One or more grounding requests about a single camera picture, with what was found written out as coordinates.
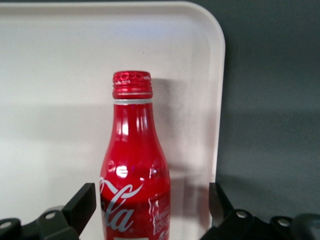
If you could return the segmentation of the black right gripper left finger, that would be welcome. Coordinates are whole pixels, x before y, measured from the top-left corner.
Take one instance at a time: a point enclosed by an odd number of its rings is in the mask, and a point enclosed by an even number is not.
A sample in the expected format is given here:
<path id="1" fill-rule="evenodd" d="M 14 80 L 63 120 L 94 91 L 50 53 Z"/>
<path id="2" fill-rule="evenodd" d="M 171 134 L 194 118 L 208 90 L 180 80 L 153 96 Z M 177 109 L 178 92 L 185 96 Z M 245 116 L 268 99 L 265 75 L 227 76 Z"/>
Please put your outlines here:
<path id="1" fill-rule="evenodd" d="M 2 240 L 78 240 L 97 207 L 94 183 L 85 183 L 64 206 L 21 225 L 18 218 L 0 221 Z"/>

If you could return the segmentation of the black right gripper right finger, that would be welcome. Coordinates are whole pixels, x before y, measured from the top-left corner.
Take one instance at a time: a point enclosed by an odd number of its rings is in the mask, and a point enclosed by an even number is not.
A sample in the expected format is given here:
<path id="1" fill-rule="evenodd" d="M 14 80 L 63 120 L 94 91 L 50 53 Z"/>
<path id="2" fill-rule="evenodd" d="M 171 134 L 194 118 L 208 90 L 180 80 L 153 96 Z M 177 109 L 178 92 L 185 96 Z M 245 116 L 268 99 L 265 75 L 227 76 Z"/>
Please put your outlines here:
<path id="1" fill-rule="evenodd" d="M 219 183 L 209 184 L 208 207 L 212 227 L 201 237 L 202 240 L 294 239 L 292 218 L 274 216 L 265 222 L 244 209 L 236 209 Z"/>

